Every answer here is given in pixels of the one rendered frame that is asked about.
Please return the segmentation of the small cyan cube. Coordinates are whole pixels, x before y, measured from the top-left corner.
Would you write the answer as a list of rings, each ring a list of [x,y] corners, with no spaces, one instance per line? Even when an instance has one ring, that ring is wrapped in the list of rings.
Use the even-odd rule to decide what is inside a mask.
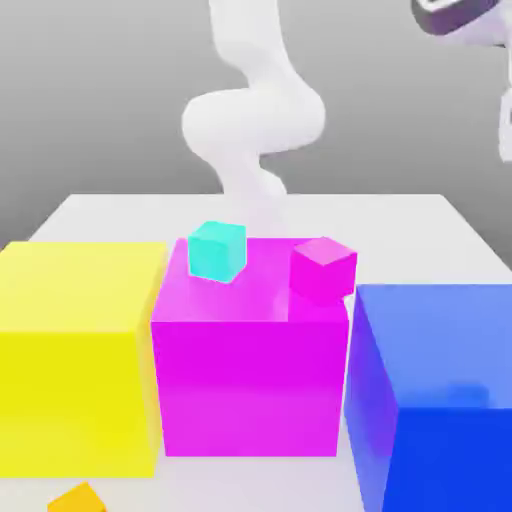
[[[187,237],[189,274],[232,282],[247,263],[246,227],[207,221]]]

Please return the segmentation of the small magenta cube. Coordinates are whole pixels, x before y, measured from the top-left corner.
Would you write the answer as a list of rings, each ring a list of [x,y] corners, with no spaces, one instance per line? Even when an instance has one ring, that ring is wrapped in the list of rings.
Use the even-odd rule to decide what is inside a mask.
[[[358,253],[329,238],[294,247],[290,258],[291,289],[320,305],[340,301],[354,292]]]

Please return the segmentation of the small orange cube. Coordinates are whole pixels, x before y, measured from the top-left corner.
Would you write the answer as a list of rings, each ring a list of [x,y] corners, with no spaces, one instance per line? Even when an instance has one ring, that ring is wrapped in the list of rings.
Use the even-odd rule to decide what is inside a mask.
[[[107,512],[88,482],[82,482],[47,505],[47,512]]]

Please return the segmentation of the large magenta box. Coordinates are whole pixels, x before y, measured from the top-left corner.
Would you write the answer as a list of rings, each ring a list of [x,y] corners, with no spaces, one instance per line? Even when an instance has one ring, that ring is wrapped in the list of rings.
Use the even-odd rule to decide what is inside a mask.
[[[170,457],[336,454],[349,319],[289,288],[294,238],[252,238],[230,283],[193,277],[174,246],[151,318]]]

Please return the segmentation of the large yellow box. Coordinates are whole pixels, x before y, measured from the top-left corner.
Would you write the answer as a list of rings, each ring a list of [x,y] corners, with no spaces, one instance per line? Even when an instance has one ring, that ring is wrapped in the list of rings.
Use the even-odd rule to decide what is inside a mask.
[[[160,242],[0,250],[0,477],[150,478]]]

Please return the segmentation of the large blue box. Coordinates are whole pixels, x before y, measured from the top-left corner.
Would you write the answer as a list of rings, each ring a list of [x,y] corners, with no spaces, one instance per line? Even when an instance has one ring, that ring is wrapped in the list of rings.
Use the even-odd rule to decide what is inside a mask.
[[[344,413],[364,512],[512,512],[512,285],[362,285]]]

